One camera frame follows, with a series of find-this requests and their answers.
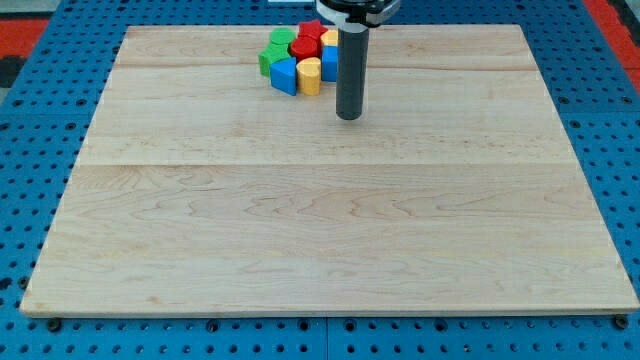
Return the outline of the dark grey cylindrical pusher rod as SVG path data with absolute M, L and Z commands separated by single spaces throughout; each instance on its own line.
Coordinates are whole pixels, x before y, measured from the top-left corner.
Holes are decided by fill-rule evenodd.
M 336 114 L 343 120 L 355 120 L 363 112 L 368 44 L 367 28 L 338 30 Z

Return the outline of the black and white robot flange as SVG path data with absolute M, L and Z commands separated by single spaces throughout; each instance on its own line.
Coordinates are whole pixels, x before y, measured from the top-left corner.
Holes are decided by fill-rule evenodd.
M 317 12 L 338 27 L 378 27 L 393 17 L 401 0 L 316 0 Z

